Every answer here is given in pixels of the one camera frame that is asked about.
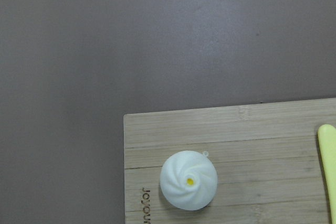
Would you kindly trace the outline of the yellow plastic knife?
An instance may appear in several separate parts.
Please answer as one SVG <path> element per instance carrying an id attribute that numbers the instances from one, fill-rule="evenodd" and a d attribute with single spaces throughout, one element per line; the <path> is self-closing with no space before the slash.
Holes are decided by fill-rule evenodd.
<path id="1" fill-rule="evenodd" d="M 332 223 L 335 223 L 335 127 L 324 124 L 318 129 L 318 141 L 326 177 Z"/>

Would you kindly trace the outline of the bamboo cutting board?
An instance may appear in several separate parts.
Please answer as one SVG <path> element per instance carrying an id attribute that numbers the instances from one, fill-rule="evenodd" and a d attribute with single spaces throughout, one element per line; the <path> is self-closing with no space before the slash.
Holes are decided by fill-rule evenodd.
<path id="1" fill-rule="evenodd" d="M 330 223 L 318 128 L 335 99 L 124 116 L 126 223 Z M 198 211 L 172 206 L 160 171 L 172 154 L 207 151 L 217 193 Z"/>

